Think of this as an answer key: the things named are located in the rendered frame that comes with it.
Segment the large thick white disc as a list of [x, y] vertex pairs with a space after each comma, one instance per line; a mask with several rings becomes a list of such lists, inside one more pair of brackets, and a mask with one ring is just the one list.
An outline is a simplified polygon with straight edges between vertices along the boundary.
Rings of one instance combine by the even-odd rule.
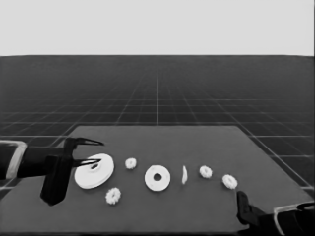
[[114, 172], [113, 158], [106, 153], [98, 153], [88, 157], [97, 163], [77, 167], [74, 173], [76, 184], [83, 189], [92, 189], [105, 183]]

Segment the white round carrier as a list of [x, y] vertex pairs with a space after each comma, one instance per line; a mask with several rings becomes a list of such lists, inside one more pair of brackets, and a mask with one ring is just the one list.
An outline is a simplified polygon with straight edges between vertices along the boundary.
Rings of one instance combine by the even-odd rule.
[[170, 184], [170, 173], [162, 165], [152, 165], [145, 173], [145, 184], [154, 192], [164, 191]]

